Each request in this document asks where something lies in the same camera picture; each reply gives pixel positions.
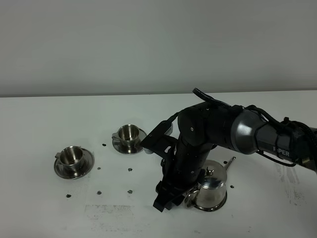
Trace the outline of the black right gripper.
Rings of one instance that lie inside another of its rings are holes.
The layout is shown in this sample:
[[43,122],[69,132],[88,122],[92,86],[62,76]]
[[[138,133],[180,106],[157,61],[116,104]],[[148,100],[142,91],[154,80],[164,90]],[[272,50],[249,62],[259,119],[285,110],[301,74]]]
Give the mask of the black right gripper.
[[193,146],[179,137],[171,157],[163,166],[163,179],[156,186],[153,206],[163,212],[179,206],[200,176],[201,169],[213,148],[210,142]]

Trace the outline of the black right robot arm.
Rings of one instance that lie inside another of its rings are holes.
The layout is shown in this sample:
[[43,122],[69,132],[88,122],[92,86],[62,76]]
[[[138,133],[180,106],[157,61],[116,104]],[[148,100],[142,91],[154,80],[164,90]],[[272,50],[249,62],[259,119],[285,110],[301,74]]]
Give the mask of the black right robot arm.
[[204,163],[217,146],[250,155],[257,153],[284,166],[317,169],[317,130],[284,118],[277,121],[254,105],[231,106],[199,89],[200,104],[160,122],[143,146],[161,157],[162,180],[154,207],[171,209],[184,193],[202,181]]

